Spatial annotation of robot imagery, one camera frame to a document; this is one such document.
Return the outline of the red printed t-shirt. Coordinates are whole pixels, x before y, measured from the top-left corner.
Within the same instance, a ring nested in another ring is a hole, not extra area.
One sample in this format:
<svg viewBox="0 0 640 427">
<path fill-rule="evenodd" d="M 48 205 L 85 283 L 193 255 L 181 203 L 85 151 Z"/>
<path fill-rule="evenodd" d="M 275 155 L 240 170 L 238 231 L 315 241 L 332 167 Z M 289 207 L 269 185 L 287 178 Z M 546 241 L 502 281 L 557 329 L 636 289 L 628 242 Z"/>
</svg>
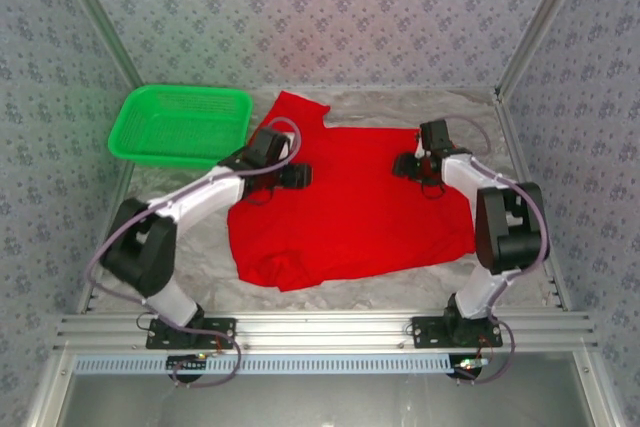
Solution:
<svg viewBox="0 0 640 427">
<path fill-rule="evenodd" d="M 301 131 L 296 161 L 312 168 L 304 189 L 259 191 L 228 213 L 240 280 L 292 291 L 457 260 L 475 251 L 469 202 L 453 188 L 392 173 L 413 152 L 416 129 L 328 127 L 329 107 L 281 92 L 266 122 Z"/>
</svg>

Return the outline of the green plastic mesh basket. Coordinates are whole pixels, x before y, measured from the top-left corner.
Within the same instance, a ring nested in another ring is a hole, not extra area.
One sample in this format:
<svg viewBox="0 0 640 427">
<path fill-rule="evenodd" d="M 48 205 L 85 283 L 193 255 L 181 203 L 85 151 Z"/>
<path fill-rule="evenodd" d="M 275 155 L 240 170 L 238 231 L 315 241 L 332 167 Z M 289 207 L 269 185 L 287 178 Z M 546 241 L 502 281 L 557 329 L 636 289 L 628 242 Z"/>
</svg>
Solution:
<svg viewBox="0 0 640 427">
<path fill-rule="evenodd" d="M 209 169 L 245 145 L 252 110 L 237 89 L 145 85 L 125 99 L 108 148 L 136 164 Z"/>
</svg>

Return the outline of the small LED circuit board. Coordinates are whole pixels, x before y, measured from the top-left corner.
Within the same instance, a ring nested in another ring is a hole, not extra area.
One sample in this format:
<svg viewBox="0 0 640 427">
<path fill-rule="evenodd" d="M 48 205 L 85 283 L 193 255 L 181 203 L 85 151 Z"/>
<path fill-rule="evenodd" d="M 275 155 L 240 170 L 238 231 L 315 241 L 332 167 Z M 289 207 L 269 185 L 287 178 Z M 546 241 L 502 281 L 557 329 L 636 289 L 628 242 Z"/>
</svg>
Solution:
<svg viewBox="0 0 640 427">
<path fill-rule="evenodd" d="M 489 364 L 489 360 L 482 356 L 450 355 L 452 372 L 448 376 L 452 379 L 475 382 L 482 369 Z"/>
<path fill-rule="evenodd" d="M 207 366 L 204 354 L 187 354 L 168 356 L 165 369 L 176 384 L 191 384 L 199 380 Z"/>
</svg>

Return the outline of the grey metal panel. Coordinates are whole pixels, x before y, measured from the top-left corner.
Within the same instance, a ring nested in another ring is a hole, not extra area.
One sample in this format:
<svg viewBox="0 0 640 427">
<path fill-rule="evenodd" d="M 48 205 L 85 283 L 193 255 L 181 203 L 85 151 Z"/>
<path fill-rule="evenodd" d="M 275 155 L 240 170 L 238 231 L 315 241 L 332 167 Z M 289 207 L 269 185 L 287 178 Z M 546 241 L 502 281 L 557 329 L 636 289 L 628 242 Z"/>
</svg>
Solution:
<svg viewBox="0 0 640 427">
<path fill-rule="evenodd" d="M 626 427 L 602 368 L 583 352 L 522 353 L 467 385 L 414 373 L 395 355 L 377 373 L 305 373 L 301 356 L 254 356 L 218 387 L 177 388 L 133 356 L 53 358 L 24 427 Z"/>
</svg>

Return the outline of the aluminium frame post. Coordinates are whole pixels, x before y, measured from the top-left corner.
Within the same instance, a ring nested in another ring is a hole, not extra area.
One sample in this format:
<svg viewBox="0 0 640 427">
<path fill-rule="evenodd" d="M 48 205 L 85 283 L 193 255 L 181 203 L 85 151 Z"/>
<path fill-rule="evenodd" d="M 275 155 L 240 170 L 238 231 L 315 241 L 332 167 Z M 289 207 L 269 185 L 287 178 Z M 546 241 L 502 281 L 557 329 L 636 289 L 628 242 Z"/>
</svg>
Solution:
<svg viewBox="0 0 640 427">
<path fill-rule="evenodd" d="M 506 102 L 513 94 L 565 1 L 540 0 L 499 83 L 495 86 L 496 98 L 499 102 Z"/>
<path fill-rule="evenodd" d="M 132 89 L 143 86 L 144 82 L 100 0 L 79 2 L 127 84 Z"/>
</svg>

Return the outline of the long aluminium mounting rail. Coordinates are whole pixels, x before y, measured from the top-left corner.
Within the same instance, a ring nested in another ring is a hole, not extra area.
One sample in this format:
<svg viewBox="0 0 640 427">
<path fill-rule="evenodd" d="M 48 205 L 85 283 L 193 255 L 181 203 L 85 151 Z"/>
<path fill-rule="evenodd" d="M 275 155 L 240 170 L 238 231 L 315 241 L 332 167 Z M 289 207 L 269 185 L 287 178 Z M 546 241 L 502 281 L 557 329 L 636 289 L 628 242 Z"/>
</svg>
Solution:
<svg viewBox="0 0 640 427">
<path fill-rule="evenodd" d="M 392 353 L 411 350 L 411 311 L 234 313 L 236 339 L 249 353 Z M 497 312 L 514 333 L 519 352 L 593 349 L 597 334 L 590 316 L 561 309 Z M 146 333 L 135 314 L 64 316 L 51 340 L 56 350 L 122 353 L 142 350 Z"/>
</svg>

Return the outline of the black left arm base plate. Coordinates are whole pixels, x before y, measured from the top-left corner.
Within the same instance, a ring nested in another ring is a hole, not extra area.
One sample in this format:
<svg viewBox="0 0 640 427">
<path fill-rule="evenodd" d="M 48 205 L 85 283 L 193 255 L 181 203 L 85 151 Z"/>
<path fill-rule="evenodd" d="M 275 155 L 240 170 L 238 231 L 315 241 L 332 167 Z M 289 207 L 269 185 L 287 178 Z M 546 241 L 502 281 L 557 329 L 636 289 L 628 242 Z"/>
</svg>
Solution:
<svg viewBox="0 0 640 427">
<path fill-rule="evenodd" d="M 147 327 L 145 347 L 149 350 L 232 350 L 230 339 L 235 338 L 236 319 L 232 317 L 198 317 L 187 327 L 205 333 L 176 330 L 160 319 L 152 319 Z"/>
</svg>

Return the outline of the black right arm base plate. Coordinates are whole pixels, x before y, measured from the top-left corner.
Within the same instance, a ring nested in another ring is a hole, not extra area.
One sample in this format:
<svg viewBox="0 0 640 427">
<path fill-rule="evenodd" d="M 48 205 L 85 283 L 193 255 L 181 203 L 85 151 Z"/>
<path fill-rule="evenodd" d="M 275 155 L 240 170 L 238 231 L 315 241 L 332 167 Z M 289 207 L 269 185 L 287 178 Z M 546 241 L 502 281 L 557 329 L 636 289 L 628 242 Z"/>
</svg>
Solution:
<svg viewBox="0 0 640 427">
<path fill-rule="evenodd" d="M 444 316 L 418 316 L 411 318 L 410 325 L 417 349 L 503 346 L 500 328 L 488 319 L 447 320 Z"/>
</svg>

